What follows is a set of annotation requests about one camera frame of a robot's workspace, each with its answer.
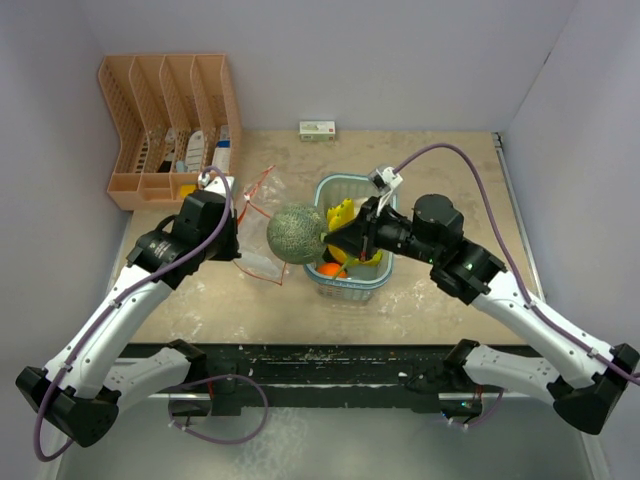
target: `basket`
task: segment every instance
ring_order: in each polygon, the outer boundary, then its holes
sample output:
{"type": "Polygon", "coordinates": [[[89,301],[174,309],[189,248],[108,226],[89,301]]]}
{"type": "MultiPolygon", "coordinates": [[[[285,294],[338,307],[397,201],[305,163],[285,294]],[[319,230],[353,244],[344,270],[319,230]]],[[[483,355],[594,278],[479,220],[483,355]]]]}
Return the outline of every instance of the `basket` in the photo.
{"type": "MultiPolygon", "coordinates": [[[[366,176],[330,175],[318,184],[314,204],[326,215],[329,208],[339,205],[345,198],[368,198],[378,193],[366,176]]],[[[396,208],[397,201],[397,196],[393,195],[389,202],[391,207],[396,208]]],[[[355,266],[349,269],[356,276],[364,277],[362,280],[339,278],[334,280],[330,276],[318,273],[315,262],[304,266],[307,276],[317,283],[318,292],[321,295],[354,301],[369,300],[378,288],[389,281],[392,270],[393,253],[390,252],[383,253],[377,268],[355,266]]]]}

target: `orange fruit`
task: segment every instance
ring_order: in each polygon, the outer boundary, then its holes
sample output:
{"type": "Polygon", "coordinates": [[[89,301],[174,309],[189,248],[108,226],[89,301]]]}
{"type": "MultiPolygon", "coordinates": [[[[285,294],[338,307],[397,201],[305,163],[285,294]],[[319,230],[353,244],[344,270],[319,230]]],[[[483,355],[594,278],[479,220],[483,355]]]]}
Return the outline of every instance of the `orange fruit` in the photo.
{"type": "MultiPolygon", "coordinates": [[[[324,265],[320,265],[316,267],[316,271],[322,275],[327,275],[329,277],[333,277],[338,270],[340,270],[341,265],[339,263],[325,263],[324,265]]],[[[340,278],[347,278],[347,272],[340,272],[338,275],[340,278]]]]}

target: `melon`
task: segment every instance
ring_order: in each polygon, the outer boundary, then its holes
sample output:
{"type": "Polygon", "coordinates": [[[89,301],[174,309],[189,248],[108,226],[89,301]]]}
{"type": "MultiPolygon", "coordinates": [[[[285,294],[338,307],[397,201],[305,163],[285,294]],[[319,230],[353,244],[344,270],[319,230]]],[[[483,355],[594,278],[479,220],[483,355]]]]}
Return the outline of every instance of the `melon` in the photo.
{"type": "Polygon", "coordinates": [[[280,260],[304,265],[322,257],[327,246],[321,237],[327,232],[327,220],[316,207],[289,203],[269,220],[267,242],[280,260]]]}

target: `clear plastic bag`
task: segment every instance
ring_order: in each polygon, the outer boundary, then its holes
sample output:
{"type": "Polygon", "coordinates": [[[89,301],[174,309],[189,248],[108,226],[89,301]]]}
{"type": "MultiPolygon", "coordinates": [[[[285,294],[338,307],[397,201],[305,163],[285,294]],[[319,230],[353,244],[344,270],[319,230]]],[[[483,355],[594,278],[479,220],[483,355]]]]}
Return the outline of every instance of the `clear plastic bag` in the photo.
{"type": "Polygon", "coordinates": [[[244,186],[237,205],[242,258],[234,263],[247,275],[278,285],[282,285],[287,264],[271,252],[267,225],[271,215],[286,203],[286,187],[272,165],[244,186]]]}

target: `wooden table surface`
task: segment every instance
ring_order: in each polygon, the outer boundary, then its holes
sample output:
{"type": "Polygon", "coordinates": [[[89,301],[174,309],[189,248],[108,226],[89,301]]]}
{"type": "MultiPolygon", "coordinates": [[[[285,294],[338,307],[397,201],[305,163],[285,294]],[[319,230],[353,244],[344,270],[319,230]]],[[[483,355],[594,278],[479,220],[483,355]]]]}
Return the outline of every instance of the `wooden table surface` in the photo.
{"type": "MultiPolygon", "coordinates": [[[[287,194],[312,201],[315,187],[332,173],[366,175],[397,165],[419,148],[450,142],[471,156],[488,190],[498,226],[529,288],[536,291],[493,139],[487,132],[339,132],[333,144],[302,143],[293,131],[246,131],[237,172],[241,188],[275,164],[287,194]]],[[[465,217],[465,235],[504,258],[465,163],[439,149],[402,172],[399,211],[411,216],[414,201],[441,193],[465,217]]],[[[120,265],[135,240],[171,212],[136,211],[125,235],[120,265]]],[[[522,341],[496,320],[447,297],[429,279],[429,266],[397,257],[389,283],[366,304],[320,296],[302,267],[290,267],[284,285],[248,277],[232,263],[207,262],[147,319],[133,342],[197,343],[455,344],[522,341]]]]}

